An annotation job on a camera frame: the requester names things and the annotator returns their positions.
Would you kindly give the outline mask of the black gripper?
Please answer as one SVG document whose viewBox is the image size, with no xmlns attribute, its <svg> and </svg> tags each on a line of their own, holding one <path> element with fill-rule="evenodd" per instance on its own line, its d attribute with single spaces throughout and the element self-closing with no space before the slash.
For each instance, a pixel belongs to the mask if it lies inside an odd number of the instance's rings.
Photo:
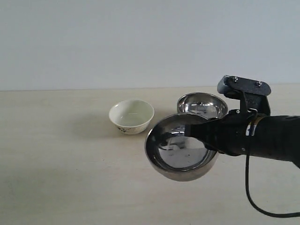
<svg viewBox="0 0 300 225">
<path fill-rule="evenodd" d="M 230 110 L 221 119 L 208 120 L 200 124 L 186 124 L 185 136 L 202 141 L 206 149 L 220 154 L 245 155 L 248 149 L 248 129 L 251 128 L 257 115 L 257 111 L 253 109 L 246 113 L 238 109 Z"/>
</svg>

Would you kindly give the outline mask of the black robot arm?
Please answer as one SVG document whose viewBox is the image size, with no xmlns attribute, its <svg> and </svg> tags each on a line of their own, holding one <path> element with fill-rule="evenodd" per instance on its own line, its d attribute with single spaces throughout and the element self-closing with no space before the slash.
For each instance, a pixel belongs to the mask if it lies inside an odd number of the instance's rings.
<svg viewBox="0 0 300 225">
<path fill-rule="evenodd" d="M 221 119 L 202 124 L 189 122 L 185 125 L 185 136 L 203 142 L 209 150 L 230 156 L 250 155 L 300 165 L 299 116 L 230 111 Z"/>
</svg>

